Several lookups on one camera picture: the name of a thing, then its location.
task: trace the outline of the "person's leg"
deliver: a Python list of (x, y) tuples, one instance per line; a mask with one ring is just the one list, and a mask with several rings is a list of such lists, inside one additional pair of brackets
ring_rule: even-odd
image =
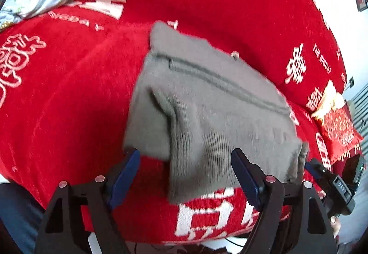
[(16, 183), (0, 184), (0, 219), (24, 254), (32, 254), (45, 210)]

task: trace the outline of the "gray sweater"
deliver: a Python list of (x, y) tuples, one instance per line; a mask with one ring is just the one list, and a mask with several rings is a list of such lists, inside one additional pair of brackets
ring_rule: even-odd
[(170, 161), (170, 203), (238, 187), (230, 163), (237, 147), (265, 174), (301, 181), (308, 144), (297, 138), (273, 84), (241, 59), (161, 22), (150, 45), (124, 146)]

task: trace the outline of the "red pouch with gold pattern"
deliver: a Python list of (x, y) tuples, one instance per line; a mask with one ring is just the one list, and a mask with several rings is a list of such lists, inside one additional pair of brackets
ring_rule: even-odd
[(343, 108), (327, 113), (323, 122), (318, 121), (317, 124), (330, 154), (331, 164), (342, 159), (345, 152), (363, 141)]

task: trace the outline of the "bed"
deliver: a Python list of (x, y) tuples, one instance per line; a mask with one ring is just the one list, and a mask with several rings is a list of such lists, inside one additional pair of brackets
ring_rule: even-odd
[[(118, 163), (157, 20), (238, 55), (274, 83), (298, 137), (310, 145), (308, 160), (333, 169), (311, 113), (329, 80), (343, 92), (346, 72), (313, 0), (69, 0), (0, 33), (0, 173), (46, 207), (61, 180), (87, 182)], [(14, 55), (4, 64), (10, 46)], [(258, 213), (240, 188), (171, 205), (168, 177), (167, 164), (142, 158), (125, 202), (113, 212), (126, 240), (194, 243), (252, 230)], [(313, 182), (307, 172), (305, 179)]]

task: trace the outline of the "white wall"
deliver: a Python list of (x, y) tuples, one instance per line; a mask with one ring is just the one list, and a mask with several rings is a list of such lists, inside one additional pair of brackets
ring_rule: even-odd
[(359, 12), (355, 0), (314, 1), (339, 44), (347, 80), (354, 76), (354, 86), (344, 93), (349, 100), (368, 83), (368, 9)]

